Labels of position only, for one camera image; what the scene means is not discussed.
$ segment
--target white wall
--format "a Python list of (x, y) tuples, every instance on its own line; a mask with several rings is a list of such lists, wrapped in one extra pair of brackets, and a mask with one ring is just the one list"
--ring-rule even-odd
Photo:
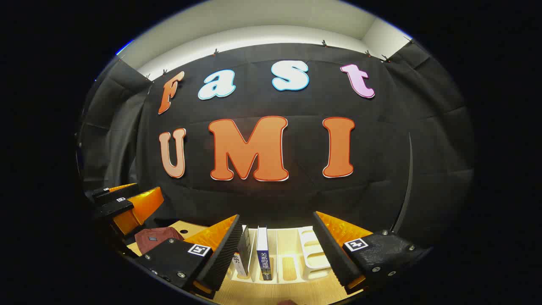
[(362, 41), (369, 47), (369, 53), (383, 59), (392, 56), (401, 49), (411, 37), (391, 24), (376, 18), (369, 31), (363, 36)]
[(209, 56), (214, 53), (215, 48), (219, 52), (223, 52), (266, 43), (294, 42), (319, 45), (322, 40), (325, 40), (326, 44), (333, 47), (362, 53), (366, 50), (371, 51), (359, 39), (320, 29), (297, 26), (244, 27), (215, 33), (184, 43), (144, 64), (138, 69), (138, 72), (144, 76), (150, 73), (149, 79), (154, 80), (162, 75), (164, 69), (170, 71), (190, 61)]

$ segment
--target red cloth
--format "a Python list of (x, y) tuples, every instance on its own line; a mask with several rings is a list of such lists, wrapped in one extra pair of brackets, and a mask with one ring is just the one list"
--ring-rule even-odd
[(158, 246), (163, 241), (175, 238), (184, 240), (177, 230), (173, 227), (143, 229), (135, 235), (135, 242), (141, 252), (141, 255), (149, 252), (152, 248)]

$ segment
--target ceiling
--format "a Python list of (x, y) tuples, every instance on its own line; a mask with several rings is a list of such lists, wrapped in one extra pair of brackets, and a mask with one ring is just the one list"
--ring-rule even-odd
[(138, 69), (186, 42), (252, 26), (301, 26), (361, 40), (375, 19), (370, 13), (337, 0), (209, 0), (149, 29), (134, 39), (121, 56)]

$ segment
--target letter m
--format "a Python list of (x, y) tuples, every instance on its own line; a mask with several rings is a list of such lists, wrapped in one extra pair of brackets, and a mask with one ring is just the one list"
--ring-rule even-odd
[(211, 177), (215, 180), (231, 180), (234, 172), (228, 168), (228, 157), (235, 171), (246, 179), (258, 156), (258, 168), (254, 178), (258, 181), (284, 181), (288, 171), (282, 163), (282, 132), (288, 126), (283, 117), (261, 118), (245, 141), (233, 120), (221, 119), (209, 124), (215, 136), (215, 169)]

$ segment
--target orange letter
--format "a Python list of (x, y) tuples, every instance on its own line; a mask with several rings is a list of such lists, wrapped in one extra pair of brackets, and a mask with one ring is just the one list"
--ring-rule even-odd
[(228, 168), (228, 157), (235, 171), (246, 179), (258, 156), (258, 168), (254, 178), (258, 181), (284, 181), (288, 171), (282, 164), (282, 131), (288, 126), (283, 117), (263, 117), (246, 142), (230, 119), (221, 119), (209, 124), (209, 131), (215, 136), (215, 169), (211, 178), (231, 180), (234, 172)]
[(173, 178), (180, 178), (184, 175), (184, 146), (183, 139), (186, 135), (186, 129), (179, 128), (173, 132), (173, 138), (175, 139), (175, 147), (177, 149), (177, 165), (171, 164), (169, 158), (169, 139), (171, 137), (169, 132), (163, 132), (158, 139), (160, 140), (160, 152), (162, 154), (162, 165), (166, 170), (166, 173)]
[(330, 156), (322, 173), (326, 178), (345, 177), (354, 172), (350, 164), (350, 131), (356, 126), (347, 118), (327, 118), (322, 125), (330, 134)]
[(169, 106), (171, 105), (171, 102), (169, 101), (169, 99), (175, 96), (175, 92), (177, 92), (177, 82), (181, 81), (183, 77), (184, 77), (184, 71), (175, 75), (172, 79), (168, 80), (165, 83), (164, 94), (162, 95), (162, 103), (160, 104), (160, 109), (158, 109), (159, 115), (161, 115), (162, 113), (164, 113), (166, 110), (169, 109)]

